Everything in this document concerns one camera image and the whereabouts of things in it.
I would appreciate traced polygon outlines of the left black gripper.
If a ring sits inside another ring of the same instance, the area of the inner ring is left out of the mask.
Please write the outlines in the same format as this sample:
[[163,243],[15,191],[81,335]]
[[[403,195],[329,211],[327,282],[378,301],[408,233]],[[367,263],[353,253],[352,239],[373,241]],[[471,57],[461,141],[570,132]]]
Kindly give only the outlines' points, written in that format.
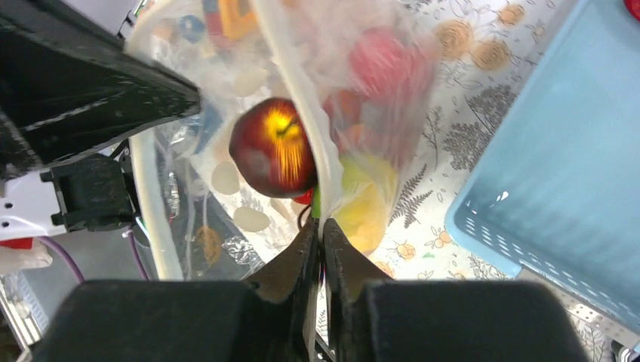
[[123,46],[62,1],[1,3],[1,164],[53,167],[40,179],[60,208],[53,225],[68,232],[135,216],[120,163],[78,159],[201,108],[194,84]]

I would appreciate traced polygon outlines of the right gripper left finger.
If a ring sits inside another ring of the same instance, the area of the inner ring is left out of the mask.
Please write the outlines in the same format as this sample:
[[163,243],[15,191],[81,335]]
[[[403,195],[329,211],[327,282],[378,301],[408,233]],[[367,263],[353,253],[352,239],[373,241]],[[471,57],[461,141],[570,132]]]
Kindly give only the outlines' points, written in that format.
[[312,361],[318,222],[240,281],[87,281],[34,361]]

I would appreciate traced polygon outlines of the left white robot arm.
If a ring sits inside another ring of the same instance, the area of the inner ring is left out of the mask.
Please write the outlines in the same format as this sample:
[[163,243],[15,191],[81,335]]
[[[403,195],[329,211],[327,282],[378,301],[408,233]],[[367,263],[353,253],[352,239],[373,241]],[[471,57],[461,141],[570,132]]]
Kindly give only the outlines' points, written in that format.
[[1,238],[109,231],[140,214],[111,145],[200,111],[198,88],[62,1],[1,3]]

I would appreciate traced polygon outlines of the clear dotted zip bag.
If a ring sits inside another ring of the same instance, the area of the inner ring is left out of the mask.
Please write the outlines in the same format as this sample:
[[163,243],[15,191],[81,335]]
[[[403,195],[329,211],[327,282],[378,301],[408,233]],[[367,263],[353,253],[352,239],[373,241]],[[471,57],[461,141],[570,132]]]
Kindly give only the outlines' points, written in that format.
[[441,48],[397,1],[146,1],[125,51],[191,81],[200,111],[133,141],[155,270],[267,259],[304,216],[381,244],[425,126]]

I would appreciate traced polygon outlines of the green yellow mango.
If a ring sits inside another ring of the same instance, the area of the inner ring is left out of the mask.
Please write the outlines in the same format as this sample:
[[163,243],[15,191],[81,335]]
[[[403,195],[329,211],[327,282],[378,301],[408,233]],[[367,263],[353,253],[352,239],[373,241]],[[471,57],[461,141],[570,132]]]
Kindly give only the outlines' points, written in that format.
[[398,172],[370,154],[340,157],[343,197],[332,217],[351,245],[368,256],[383,240],[398,193]]

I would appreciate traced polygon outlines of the red tomato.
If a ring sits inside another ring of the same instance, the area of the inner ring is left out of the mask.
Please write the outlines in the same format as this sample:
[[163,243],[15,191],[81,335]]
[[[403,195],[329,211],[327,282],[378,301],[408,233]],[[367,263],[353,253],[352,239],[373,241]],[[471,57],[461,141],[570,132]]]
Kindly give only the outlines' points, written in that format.
[[429,87],[429,62],[390,29],[366,30],[352,46],[348,60],[358,91],[372,100],[408,100]]

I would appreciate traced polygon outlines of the light blue plastic basket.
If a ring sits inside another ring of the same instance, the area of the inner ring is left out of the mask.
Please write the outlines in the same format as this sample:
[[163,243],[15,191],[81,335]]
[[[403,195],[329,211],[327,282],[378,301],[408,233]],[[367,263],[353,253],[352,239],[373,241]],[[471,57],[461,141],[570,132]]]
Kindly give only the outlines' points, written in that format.
[[445,220],[508,276],[523,268],[639,333],[639,22],[580,1]]

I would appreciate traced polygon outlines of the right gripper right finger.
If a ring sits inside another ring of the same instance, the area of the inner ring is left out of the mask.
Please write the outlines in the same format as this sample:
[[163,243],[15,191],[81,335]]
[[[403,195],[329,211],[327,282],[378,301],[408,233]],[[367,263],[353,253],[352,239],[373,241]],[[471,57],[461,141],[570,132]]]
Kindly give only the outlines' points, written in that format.
[[396,281],[322,230],[329,344],[338,361],[585,361],[551,291],[530,281]]

